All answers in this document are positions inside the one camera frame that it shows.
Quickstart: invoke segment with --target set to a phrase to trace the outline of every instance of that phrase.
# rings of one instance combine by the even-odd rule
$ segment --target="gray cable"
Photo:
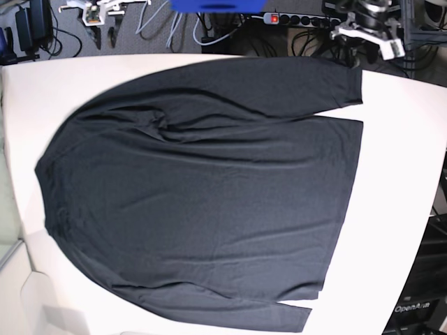
[[[180,25],[180,21],[182,21],[183,18],[183,13],[175,13],[174,19],[173,19],[173,23],[170,26],[170,34],[168,37],[168,40],[166,41],[166,49],[169,49],[172,42],[173,42],[173,37],[174,37],[174,33],[177,30],[178,26]]]
[[[160,13],[160,10],[162,10],[163,7],[166,6],[166,4],[168,2],[169,2],[169,0],[166,0],[165,2],[163,2],[161,4],[161,6],[159,7],[159,9],[157,9],[156,12],[154,14],[152,14],[152,16],[146,21],[146,23],[141,25],[142,24],[142,17],[144,16],[145,11],[146,11],[146,7],[147,7],[147,1],[145,1],[145,5],[141,9],[140,21],[138,22],[138,27],[137,27],[137,30],[135,31],[135,35],[138,35]]]

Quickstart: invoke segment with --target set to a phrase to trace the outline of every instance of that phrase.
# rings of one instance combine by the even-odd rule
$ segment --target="shirt sleeve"
[[[301,332],[311,309],[279,303],[232,299],[190,283],[157,289],[119,287],[118,295],[138,297],[139,304],[164,318],[202,325]]]
[[[91,136],[137,128],[161,141],[193,142],[362,103],[362,70],[311,57],[236,58],[152,73],[85,103],[45,156]]]

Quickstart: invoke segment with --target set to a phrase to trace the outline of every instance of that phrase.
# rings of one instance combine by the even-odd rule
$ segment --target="black cable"
[[[256,47],[254,46],[254,44],[253,44],[253,41],[251,40],[251,38],[250,37],[248,37],[248,41],[249,41],[249,44],[250,44],[250,46],[251,46],[251,48],[254,50],[254,52],[256,53],[256,56],[260,56],[260,54],[259,54],[259,51],[258,51],[258,49],[256,49]]]
[[[394,65],[402,70],[411,71],[411,72],[425,70],[426,68],[430,67],[432,65],[433,61],[436,59],[438,50],[439,50],[439,48],[437,47],[436,50],[432,53],[432,58],[430,58],[430,60],[426,64],[424,64],[423,66],[421,66],[419,68],[406,68],[404,66],[399,66],[397,64],[394,64]]]
[[[61,33],[70,35],[71,37],[74,37],[74,38],[76,38],[76,39],[78,40],[78,42],[79,42],[79,49],[78,49],[77,52],[72,56],[72,58],[77,57],[77,56],[81,53],[81,51],[82,51],[82,41],[81,41],[81,39],[80,39],[79,37],[77,37],[74,33],[70,33],[70,32],[65,31],[65,30],[63,30],[63,29],[54,28],[54,27],[53,27],[53,29],[55,29],[55,30],[57,30],[57,31],[60,31]]]
[[[323,35],[323,41],[319,47],[317,47],[313,52],[311,57],[319,57],[323,55],[325,52],[330,51],[332,55],[332,60],[337,59],[337,55],[335,54],[334,47],[337,47],[337,41],[332,40],[329,37],[329,34]]]
[[[271,45],[268,41],[266,41],[266,39],[264,39],[263,37],[256,35],[255,36],[257,39],[259,39],[262,44],[264,44],[270,54],[271,57],[278,57],[278,53],[275,50],[275,48],[273,47],[273,45]]]
[[[51,5],[50,5],[50,10],[51,10],[51,14],[52,14],[54,20],[56,21],[56,29],[58,29],[59,28],[59,21],[58,21],[56,15],[54,14],[54,11],[53,11],[53,8],[51,7]],[[53,57],[53,56],[57,57],[57,56],[59,56],[62,53],[62,48],[63,48],[62,47],[62,42],[57,38],[57,33],[58,33],[58,31],[56,30],[56,34],[54,35],[54,48],[53,48],[53,51],[50,54],[50,58],[48,58],[48,60],[50,60],[51,57]],[[56,53],[55,51],[56,51],[57,43],[59,43],[59,51]]]
[[[50,45],[41,45],[39,48],[50,55],[50,57],[48,58],[48,60],[50,60],[52,57],[59,56],[62,53],[64,47],[62,45],[62,42],[57,37],[53,36]]]
[[[81,53],[81,51],[82,51],[82,41],[81,41],[81,39],[80,39],[79,37],[77,37],[74,33],[71,33],[71,32],[69,32],[69,31],[60,29],[60,28],[59,28],[59,21],[57,20],[57,18],[56,18],[56,14],[54,14],[53,8],[52,8],[51,6],[50,6],[50,10],[51,10],[51,13],[52,13],[52,15],[53,15],[53,17],[54,17],[54,20],[56,21],[56,26],[53,27],[53,29],[56,31],[56,34],[54,35],[54,39],[56,40],[56,43],[57,43],[57,41],[59,41],[59,44],[60,44],[60,50],[59,50],[59,53],[50,55],[50,59],[51,59],[52,56],[58,56],[58,55],[61,53],[61,51],[62,51],[62,43],[61,43],[61,41],[60,41],[59,39],[57,39],[57,33],[58,33],[58,31],[61,32],[61,33],[63,33],[63,34],[69,35],[69,36],[71,36],[71,37],[73,37],[73,38],[76,38],[76,40],[78,40],[78,42],[79,42],[79,49],[78,49],[77,52],[72,56],[72,58],[77,57],[77,56]]]
[[[311,32],[310,30],[307,30],[307,31],[301,31],[300,33],[297,33],[293,37],[293,39],[292,39],[292,46],[291,46],[293,56],[297,56],[296,51],[295,51],[295,43],[296,43],[296,41],[299,40],[300,38],[304,37],[304,36],[307,36],[307,40],[306,41],[308,41],[310,39],[310,35],[311,34],[313,34],[313,32]]]
[[[445,21],[446,21],[447,8],[443,7],[442,9],[444,10],[444,12],[442,13],[441,21],[439,21],[440,29],[443,29],[446,26]]]
[[[265,57],[268,58],[269,57],[269,52],[268,52],[268,49],[266,48],[265,44],[261,43],[261,47],[263,48]]]
[[[412,50],[407,50],[406,47],[407,47],[408,45],[416,44],[416,43],[423,43],[423,44],[419,45],[418,47],[415,47],[415,48],[412,49]],[[427,46],[427,45],[436,46],[436,45],[440,45],[440,44],[446,44],[446,41],[435,41],[435,40],[430,40],[430,39],[428,38],[428,39],[426,39],[426,40],[417,40],[417,41],[408,43],[408,44],[404,45],[404,49],[405,49],[405,52],[414,52],[414,50],[420,49],[420,48],[425,47],[425,46]]]
[[[225,31],[228,29],[228,26],[231,26],[236,18],[237,13],[225,13],[224,23],[223,25],[220,24],[219,20],[217,19],[216,13],[211,13],[210,15],[210,22],[214,29],[217,31]]]
[[[402,72],[402,73],[404,73],[404,75],[405,75],[405,77],[407,77],[408,79],[410,79],[410,76],[408,75],[408,73],[403,69],[403,68],[400,68],[399,66],[397,66],[396,64],[394,64],[394,63],[389,63],[393,68],[396,68],[397,70],[399,70],[400,72]]]
[[[308,46],[308,44],[310,44],[313,40],[315,40],[317,38],[317,35],[315,35],[312,38],[309,38],[309,37],[310,37],[310,35],[307,36],[306,43],[301,47],[301,50],[300,50],[300,53],[299,53],[300,56],[302,56],[305,53],[306,47]]]
[[[406,63],[417,63],[419,61],[423,61],[430,54],[430,52],[432,51],[432,48],[433,48],[432,46],[429,46],[426,53],[424,53],[424,55],[418,59],[403,59],[403,61]]]
[[[212,27],[208,28],[207,24],[205,23],[205,18],[202,17],[201,15],[199,15],[199,13],[196,13],[198,19],[200,20],[200,23],[202,24],[202,27],[204,28],[204,30],[206,31],[211,31]]]

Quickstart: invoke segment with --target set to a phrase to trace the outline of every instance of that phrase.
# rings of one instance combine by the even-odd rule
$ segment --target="gray carpet floor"
[[[164,0],[152,0],[152,5],[148,7],[145,13],[147,19]],[[143,6],[142,3],[131,3],[127,8],[122,27],[119,31],[118,41],[115,49],[112,49],[107,43],[107,32],[109,27],[114,24],[114,19],[107,18],[104,26],[101,26],[102,47],[97,50],[93,41],[87,35],[84,27],[78,22],[78,10],[64,10],[58,13],[59,6],[65,4],[65,0],[51,0],[52,7],[56,13],[59,21],[59,28],[70,31],[82,40],[82,51],[80,57],[98,56],[108,54],[144,54],[144,53],[166,53],[171,52],[166,49],[165,44],[170,32],[170,25],[174,17],[174,13],[166,6],[156,18],[145,28],[141,38],[135,35],[135,30],[138,25],[140,11]],[[320,14],[321,2],[315,0],[267,0],[265,11],[278,11],[283,13],[305,13],[305,14]],[[16,8],[9,10],[6,14],[0,16],[0,27],[12,27],[15,35],[15,52],[18,56],[23,55],[20,51],[15,31],[15,12]],[[188,14],[184,18],[176,31],[173,39],[173,49],[176,52],[186,53],[200,53],[200,46],[197,45],[192,38],[192,31],[196,23],[195,14]],[[58,57],[53,59],[67,58],[73,56],[78,50],[78,42],[76,39],[59,33],[58,38],[61,40],[64,48]],[[40,51],[41,59],[48,59],[48,55]]]

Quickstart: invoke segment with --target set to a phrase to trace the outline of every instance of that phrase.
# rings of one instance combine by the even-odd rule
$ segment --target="black long-sleeve shirt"
[[[36,174],[46,228],[91,280],[182,322],[300,332],[342,227],[361,70],[310,58],[211,61],[83,105]]]

